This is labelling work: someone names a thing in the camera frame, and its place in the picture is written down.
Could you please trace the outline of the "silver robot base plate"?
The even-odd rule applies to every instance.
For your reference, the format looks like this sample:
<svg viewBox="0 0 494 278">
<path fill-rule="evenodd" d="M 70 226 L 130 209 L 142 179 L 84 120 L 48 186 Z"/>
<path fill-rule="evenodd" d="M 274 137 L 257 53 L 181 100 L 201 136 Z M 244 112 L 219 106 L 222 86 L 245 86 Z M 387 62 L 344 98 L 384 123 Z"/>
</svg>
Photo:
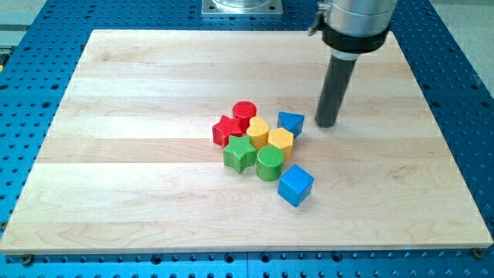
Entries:
<svg viewBox="0 0 494 278">
<path fill-rule="evenodd" d="M 202 0 L 202 15 L 281 15 L 282 0 Z"/>
</svg>

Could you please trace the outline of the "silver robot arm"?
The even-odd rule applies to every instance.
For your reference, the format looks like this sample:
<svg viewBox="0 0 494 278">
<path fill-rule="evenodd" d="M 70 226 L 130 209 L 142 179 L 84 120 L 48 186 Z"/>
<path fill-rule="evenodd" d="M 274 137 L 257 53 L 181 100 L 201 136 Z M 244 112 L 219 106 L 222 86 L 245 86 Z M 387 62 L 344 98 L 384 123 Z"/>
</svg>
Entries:
<svg viewBox="0 0 494 278">
<path fill-rule="evenodd" d="M 384 44 L 397 0 L 325 0 L 317 4 L 308 35 L 322 41 L 338 59 L 355 60 Z"/>
</svg>

